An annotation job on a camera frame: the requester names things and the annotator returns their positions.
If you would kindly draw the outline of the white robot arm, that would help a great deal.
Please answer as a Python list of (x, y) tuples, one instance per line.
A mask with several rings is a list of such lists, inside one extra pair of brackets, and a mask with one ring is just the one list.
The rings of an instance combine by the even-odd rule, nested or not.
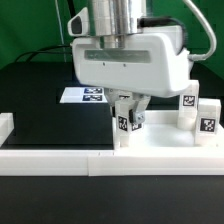
[(89, 0), (68, 32), (77, 79), (102, 87), (122, 121), (143, 123), (151, 97), (188, 87), (185, 27), (172, 17), (148, 17), (146, 0)]

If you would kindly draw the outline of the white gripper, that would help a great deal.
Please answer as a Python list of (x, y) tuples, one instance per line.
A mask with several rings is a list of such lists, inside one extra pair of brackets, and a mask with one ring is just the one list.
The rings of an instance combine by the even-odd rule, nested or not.
[(105, 88), (112, 115), (118, 90), (140, 93), (133, 95), (132, 115), (133, 122), (141, 124), (150, 96), (173, 97), (189, 86), (189, 51), (181, 44), (178, 26), (145, 28), (128, 35), (123, 49), (102, 49), (97, 38), (77, 38), (72, 43), (76, 76), (84, 85)]

